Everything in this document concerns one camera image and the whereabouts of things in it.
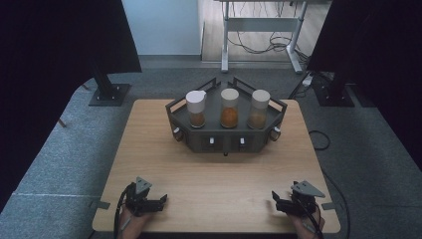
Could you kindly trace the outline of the person's left hand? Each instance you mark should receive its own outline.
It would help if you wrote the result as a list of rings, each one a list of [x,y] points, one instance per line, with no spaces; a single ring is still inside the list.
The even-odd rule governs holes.
[[[152,213],[142,214],[139,217],[133,216],[128,209],[122,208],[119,215],[117,239],[119,235],[131,234],[140,235],[145,225],[153,217]]]

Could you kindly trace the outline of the spice jar with spouted white lid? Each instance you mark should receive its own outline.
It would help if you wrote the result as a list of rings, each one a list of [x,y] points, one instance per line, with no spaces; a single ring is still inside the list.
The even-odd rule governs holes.
[[[187,109],[189,112],[189,121],[193,127],[201,127],[205,124],[205,91],[191,91],[185,96]]]

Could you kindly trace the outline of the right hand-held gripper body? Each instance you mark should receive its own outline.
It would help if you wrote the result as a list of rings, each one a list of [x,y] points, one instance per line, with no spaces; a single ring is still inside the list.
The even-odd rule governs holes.
[[[306,180],[291,186],[291,205],[288,212],[296,216],[313,214],[317,210],[316,198],[325,198],[325,194]]]

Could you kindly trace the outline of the black corner rack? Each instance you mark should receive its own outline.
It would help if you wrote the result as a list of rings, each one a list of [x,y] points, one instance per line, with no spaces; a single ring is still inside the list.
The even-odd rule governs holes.
[[[238,124],[224,128],[220,124],[222,106],[221,93],[226,89],[236,90],[240,96]],[[280,100],[269,98],[265,107],[266,115],[262,128],[251,128],[247,120],[251,116],[252,95],[255,90],[249,84],[234,78],[222,86],[216,79],[197,88],[206,93],[204,110],[205,124],[194,127],[189,122],[189,112],[185,97],[167,104],[166,111],[173,137],[184,142],[197,153],[260,152],[269,140],[276,141],[281,134],[281,124],[288,105]]]

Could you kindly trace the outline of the orange spice jar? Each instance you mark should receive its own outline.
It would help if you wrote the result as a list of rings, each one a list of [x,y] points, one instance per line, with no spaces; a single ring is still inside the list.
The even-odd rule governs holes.
[[[235,89],[225,89],[221,92],[220,124],[232,128],[238,124],[239,93]]]

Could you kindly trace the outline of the beige spice jar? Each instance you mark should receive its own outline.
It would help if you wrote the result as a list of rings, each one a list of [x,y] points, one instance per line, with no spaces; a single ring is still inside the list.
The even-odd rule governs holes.
[[[267,108],[270,94],[265,90],[255,90],[251,97],[251,106],[247,124],[250,128],[263,128],[267,120]]]

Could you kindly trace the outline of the black stand with base plate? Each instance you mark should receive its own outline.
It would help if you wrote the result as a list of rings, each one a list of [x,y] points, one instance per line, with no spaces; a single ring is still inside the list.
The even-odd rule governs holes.
[[[345,81],[335,73],[314,72],[312,86],[321,107],[354,107]]]
[[[89,103],[90,107],[120,107],[130,84],[113,84],[95,61],[90,61],[92,75],[98,85]]]

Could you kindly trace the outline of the person's right hand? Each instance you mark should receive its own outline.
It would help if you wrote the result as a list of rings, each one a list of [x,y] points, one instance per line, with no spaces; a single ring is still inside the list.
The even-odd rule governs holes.
[[[298,217],[292,214],[287,214],[287,215],[295,227],[298,239],[320,239],[320,237],[317,236],[317,234],[313,233],[310,230],[311,227],[313,227],[313,225],[308,219],[305,220],[301,217]],[[313,217],[316,219],[316,222],[319,225],[320,231],[322,231],[325,224],[324,218],[321,217],[318,212],[314,213]]]

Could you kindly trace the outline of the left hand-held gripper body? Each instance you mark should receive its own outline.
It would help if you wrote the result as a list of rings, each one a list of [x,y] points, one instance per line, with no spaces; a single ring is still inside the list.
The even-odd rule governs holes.
[[[141,216],[144,213],[152,213],[152,206],[158,204],[158,200],[149,200],[151,183],[141,177],[137,177],[125,191],[125,207],[134,216]]]

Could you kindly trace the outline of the black curtain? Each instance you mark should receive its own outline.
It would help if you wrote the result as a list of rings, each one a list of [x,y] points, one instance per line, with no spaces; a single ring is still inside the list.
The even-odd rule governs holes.
[[[122,0],[0,0],[0,212],[74,91],[139,69]]]
[[[422,0],[332,0],[308,69],[354,81],[422,170]]]

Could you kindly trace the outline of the white desk frame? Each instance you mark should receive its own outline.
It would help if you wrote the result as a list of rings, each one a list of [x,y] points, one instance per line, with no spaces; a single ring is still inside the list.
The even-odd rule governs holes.
[[[221,50],[221,72],[227,73],[229,70],[229,33],[240,32],[257,32],[257,33],[290,33],[289,43],[284,46],[289,61],[296,74],[303,72],[299,48],[297,47],[298,38],[300,36],[309,3],[325,6],[331,0],[215,0],[222,5],[222,18],[223,18],[223,45]],[[301,4],[301,11],[299,15],[292,17],[283,17],[279,14],[277,17],[236,17],[230,15],[230,10],[235,3],[281,3],[288,2],[290,5],[296,3]]]

